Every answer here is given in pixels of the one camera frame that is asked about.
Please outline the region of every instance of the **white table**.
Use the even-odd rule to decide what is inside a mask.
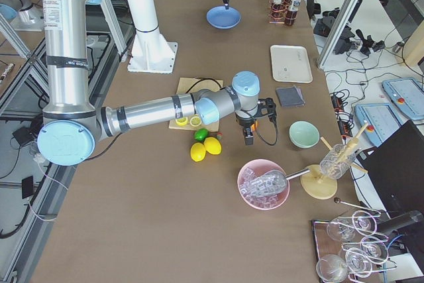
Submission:
[[[316,3],[321,5],[321,12],[331,11],[336,7],[341,7],[343,1],[344,0],[315,0]],[[397,32],[384,8],[381,6],[379,0],[363,0],[350,26],[353,33],[355,33],[355,30],[359,28],[363,32],[365,38],[368,35],[371,35],[372,39],[376,42],[384,40],[386,43],[386,48],[390,48],[398,41],[402,41],[401,36]],[[325,37],[315,35],[315,42],[318,46],[318,50],[322,50],[326,39],[327,38]],[[389,52],[383,50],[382,52],[371,53],[367,59],[365,59],[366,56],[363,55],[359,50],[350,52],[350,57],[348,57],[346,53],[336,55],[334,52],[329,56],[323,70],[327,74],[327,85],[329,92],[333,93],[334,91],[340,91],[341,89],[348,89],[350,92],[351,98],[347,99],[348,105],[345,106],[345,111],[351,113],[352,106],[355,106],[359,103],[390,102],[390,98],[382,89],[381,83],[383,80],[396,79],[398,77],[413,77],[420,83],[422,82],[422,77],[418,75],[422,72],[418,66],[412,67],[418,73],[416,74],[412,72],[405,64],[401,63],[401,58],[398,58],[397,56],[390,53],[392,52],[390,49],[388,50]],[[360,82],[366,82],[367,77],[364,74],[354,71],[343,72],[347,69],[361,69],[363,67],[372,68],[374,66],[378,66],[378,68],[367,70],[366,72],[368,80],[372,79],[368,82],[368,86],[353,85],[359,84]],[[403,122],[407,121],[407,118],[404,117],[400,111],[398,113]],[[354,120],[355,128],[352,130],[353,134],[355,134],[360,128],[360,124],[358,123],[357,119],[354,118]],[[373,145],[370,143],[370,141],[365,137],[365,134],[363,134],[360,138],[359,147],[361,149],[367,149],[372,146]],[[363,173],[353,168],[352,175],[355,178],[358,178],[361,177]],[[385,209],[368,175],[365,175],[363,178],[357,180],[355,188],[359,200],[368,202],[373,208]],[[423,275],[410,254],[395,256],[392,258],[392,260],[397,262],[398,268],[395,271],[388,272],[389,281]]]

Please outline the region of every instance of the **white tray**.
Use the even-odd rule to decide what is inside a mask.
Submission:
[[[312,82],[311,66],[302,46],[271,46],[272,77],[279,82]]]

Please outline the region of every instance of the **computer monitor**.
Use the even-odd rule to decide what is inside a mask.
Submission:
[[[403,124],[365,159],[360,160],[390,214],[424,213],[424,136],[412,121]],[[424,272],[424,223],[399,229],[402,241]]]

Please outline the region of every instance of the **light blue joint cap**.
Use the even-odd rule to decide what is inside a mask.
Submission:
[[[93,152],[95,141],[83,125],[68,120],[58,120],[43,126],[38,134],[40,153],[54,164],[71,166],[87,159]]]
[[[86,5],[100,5],[102,0],[87,0]]]
[[[215,103],[207,97],[202,97],[194,103],[196,113],[199,114],[201,121],[205,125],[209,125],[219,120],[219,111]]]
[[[9,7],[8,5],[5,5],[2,3],[0,4],[0,13],[8,21],[14,19],[18,14],[18,12],[14,10],[14,8]]]
[[[258,95],[260,91],[259,78],[251,71],[241,71],[233,78],[233,88],[240,95]]]

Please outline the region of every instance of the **label sticker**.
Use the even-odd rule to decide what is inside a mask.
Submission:
[[[43,0],[45,30],[62,30],[62,4],[60,0]]]

